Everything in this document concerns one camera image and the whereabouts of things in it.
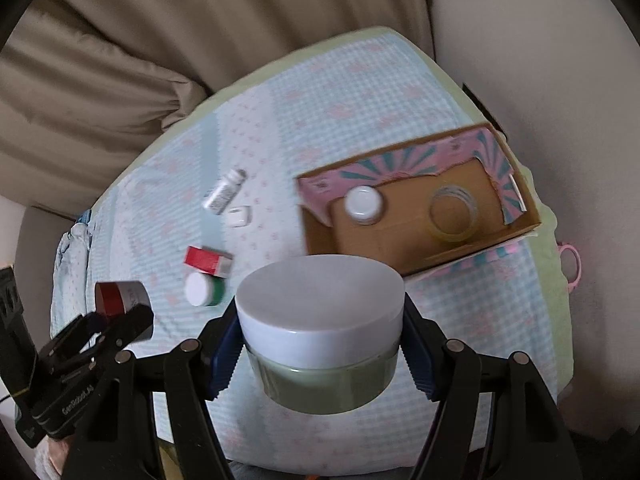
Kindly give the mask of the person's left hand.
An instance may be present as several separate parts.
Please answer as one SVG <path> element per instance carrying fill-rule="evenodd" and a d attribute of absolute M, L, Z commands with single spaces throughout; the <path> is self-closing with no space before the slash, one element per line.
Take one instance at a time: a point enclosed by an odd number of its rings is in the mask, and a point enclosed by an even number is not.
<path fill-rule="evenodd" d="M 36 447 L 35 473 L 39 479 L 60 480 L 66 462 L 70 440 L 45 437 Z"/>

